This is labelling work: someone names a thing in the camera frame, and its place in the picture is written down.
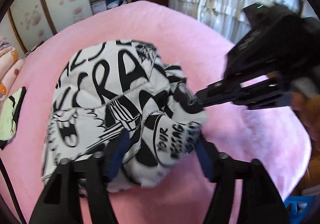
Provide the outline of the person's right hand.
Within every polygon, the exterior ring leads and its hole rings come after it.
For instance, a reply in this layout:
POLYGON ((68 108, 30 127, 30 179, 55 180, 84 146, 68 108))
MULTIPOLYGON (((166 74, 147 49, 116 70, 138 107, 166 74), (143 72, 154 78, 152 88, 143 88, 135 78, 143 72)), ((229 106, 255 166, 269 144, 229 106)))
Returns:
POLYGON ((291 99, 291 108, 298 113, 310 138, 319 146, 319 95, 306 99, 301 93, 292 93, 291 99))

